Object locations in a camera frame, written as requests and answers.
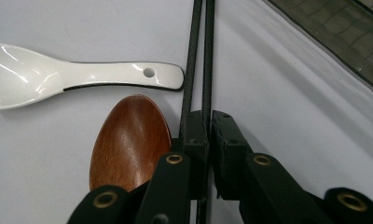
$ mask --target brown wooden spoon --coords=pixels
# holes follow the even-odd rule
[[[171,149],[171,135],[159,108],[148,97],[132,95],[108,115],[90,161],[90,190],[103,185],[132,191],[151,179],[160,156]]]

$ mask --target white table surface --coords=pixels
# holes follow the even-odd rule
[[[0,1],[0,43],[63,61],[185,69],[192,5]],[[214,36],[213,109],[229,113],[254,151],[276,157],[309,192],[346,187],[373,200],[373,91],[262,1],[216,1]],[[0,223],[65,223],[89,192],[105,118],[134,93],[158,104],[176,137],[182,92],[93,87],[0,111]],[[212,199],[210,213],[211,223],[242,223],[235,202]]]

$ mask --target spoon handle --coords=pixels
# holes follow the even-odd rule
[[[64,90],[95,85],[136,85],[180,90],[183,70],[169,63],[64,63]]]

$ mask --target ceramic spoon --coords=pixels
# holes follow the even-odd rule
[[[28,105],[71,89],[126,84],[180,90],[182,69],[168,63],[69,63],[0,44],[0,109]]]
[[[104,185],[132,191],[148,181],[171,135],[158,107],[143,95],[120,101],[97,137],[90,162],[90,189]]]

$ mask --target white ceramic soup spoon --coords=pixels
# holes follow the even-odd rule
[[[52,95],[97,85],[137,85],[177,91],[184,73],[168,63],[69,63],[0,44],[0,109],[32,104]]]

